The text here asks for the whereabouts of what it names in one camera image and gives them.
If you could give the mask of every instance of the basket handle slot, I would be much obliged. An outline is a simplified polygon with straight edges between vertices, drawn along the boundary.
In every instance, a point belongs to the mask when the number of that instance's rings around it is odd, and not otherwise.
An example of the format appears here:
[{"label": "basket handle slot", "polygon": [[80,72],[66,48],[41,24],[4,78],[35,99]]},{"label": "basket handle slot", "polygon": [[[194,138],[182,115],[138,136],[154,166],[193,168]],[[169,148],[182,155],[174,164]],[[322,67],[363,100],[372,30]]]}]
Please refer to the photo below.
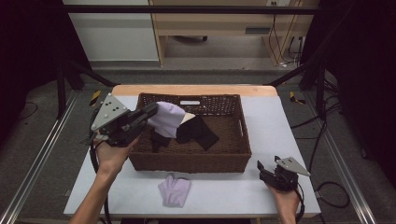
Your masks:
[{"label": "basket handle slot", "polygon": [[242,120],[238,120],[238,124],[239,124],[239,134],[241,135],[241,137],[244,136],[244,129],[242,128]]},{"label": "basket handle slot", "polygon": [[193,101],[193,100],[182,100],[180,101],[181,105],[200,105],[200,101]]}]

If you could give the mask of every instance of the metal rail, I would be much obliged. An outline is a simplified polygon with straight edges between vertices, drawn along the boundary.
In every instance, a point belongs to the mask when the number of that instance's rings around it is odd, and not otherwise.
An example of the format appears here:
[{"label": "metal rail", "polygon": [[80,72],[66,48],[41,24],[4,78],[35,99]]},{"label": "metal rail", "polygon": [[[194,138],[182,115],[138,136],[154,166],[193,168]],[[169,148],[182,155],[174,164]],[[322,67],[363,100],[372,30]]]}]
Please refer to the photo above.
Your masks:
[{"label": "metal rail", "polygon": [[[307,100],[313,114],[316,115],[317,113],[314,107],[315,100],[313,96],[305,92],[304,97]],[[364,196],[361,193],[361,189],[359,188],[358,183],[353,177],[353,174],[350,172],[347,163],[344,161],[343,156],[340,153],[340,150],[338,149],[337,145],[334,142],[334,139],[332,138],[332,134],[328,130],[324,132],[324,140],[326,142],[326,145],[328,146],[329,154],[330,157],[332,158],[332,162],[334,162],[335,169],[340,175],[340,178],[344,184],[344,187],[346,188],[346,191],[349,193],[350,201],[352,202],[356,214],[361,220],[361,223],[375,224],[376,220],[373,215],[373,212],[370,209],[370,206],[368,205],[366,200],[364,199]]]},{"label": "metal rail", "polygon": [[64,112],[64,115],[57,119],[52,127],[52,130],[49,132],[47,139],[40,151],[38,152],[35,161],[30,167],[29,172],[26,177],[23,179],[18,191],[14,195],[11,203],[9,204],[6,211],[0,217],[0,223],[2,224],[12,224],[17,220],[17,217],[22,210],[26,199],[28,198],[33,186],[35,185],[36,180],[38,179],[41,170],[43,169],[48,156],[50,155],[59,135],[61,134],[64,125],[70,116],[70,113],[76,103],[78,98],[78,91],[72,91],[72,94],[68,100],[68,107]]},{"label": "metal rail", "polygon": [[325,7],[243,7],[243,6],[102,6],[65,5],[43,6],[48,12],[67,13],[186,13],[186,14],[276,14],[316,15],[331,13],[337,8]]}]

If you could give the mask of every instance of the human hand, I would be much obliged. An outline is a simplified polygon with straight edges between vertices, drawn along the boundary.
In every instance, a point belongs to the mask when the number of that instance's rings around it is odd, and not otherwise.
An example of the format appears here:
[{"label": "human hand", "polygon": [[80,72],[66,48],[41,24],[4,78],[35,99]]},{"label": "human hand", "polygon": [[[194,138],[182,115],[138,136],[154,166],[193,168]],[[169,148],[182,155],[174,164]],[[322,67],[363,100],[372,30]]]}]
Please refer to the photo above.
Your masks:
[{"label": "human hand", "polygon": [[99,160],[98,173],[117,175],[128,158],[129,152],[138,140],[139,137],[136,137],[127,147],[111,147],[107,142],[100,143],[99,140],[94,139],[93,143],[97,146],[96,154]]},{"label": "human hand", "polygon": [[276,209],[282,224],[296,223],[296,212],[300,199],[294,190],[280,191],[269,185],[268,189],[273,193],[276,200]]}]

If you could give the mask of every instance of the gripper camera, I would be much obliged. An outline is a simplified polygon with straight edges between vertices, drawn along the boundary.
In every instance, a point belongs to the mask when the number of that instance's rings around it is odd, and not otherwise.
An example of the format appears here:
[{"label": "gripper camera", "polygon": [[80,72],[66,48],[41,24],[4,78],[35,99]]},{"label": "gripper camera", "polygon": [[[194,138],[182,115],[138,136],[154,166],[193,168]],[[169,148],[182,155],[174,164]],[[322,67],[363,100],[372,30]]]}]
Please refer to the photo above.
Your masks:
[{"label": "gripper camera", "polygon": [[275,156],[275,162],[274,173],[265,170],[260,161],[257,161],[257,168],[260,170],[260,180],[277,190],[290,191],[297,189],[297,174],[311,176],[293,157],[281,160],[278,156]]},{"label": "gripper camera", "polygon": [[155,102],[131,111],[109,93],[92,123],[91,130],[95,134],[94,138],[104,140],[112,147],[127,147],[142,133],[148,119],[157,112],[158,105]]}]

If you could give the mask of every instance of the wooden table edge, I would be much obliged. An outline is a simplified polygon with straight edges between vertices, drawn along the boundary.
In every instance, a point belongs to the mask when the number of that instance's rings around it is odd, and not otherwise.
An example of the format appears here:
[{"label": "wooden table edge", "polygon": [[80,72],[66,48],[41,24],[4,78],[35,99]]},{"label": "wooden table edge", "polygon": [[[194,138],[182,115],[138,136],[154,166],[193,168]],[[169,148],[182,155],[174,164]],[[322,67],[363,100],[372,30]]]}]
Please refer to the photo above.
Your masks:
[{"label": "wooden table edge", "polygon": [[258,85],[118,85],[112,91],[114,95],[138,95],[141,92],[175,95],[239,94],[245,96],[277,96],[275,87]]}]

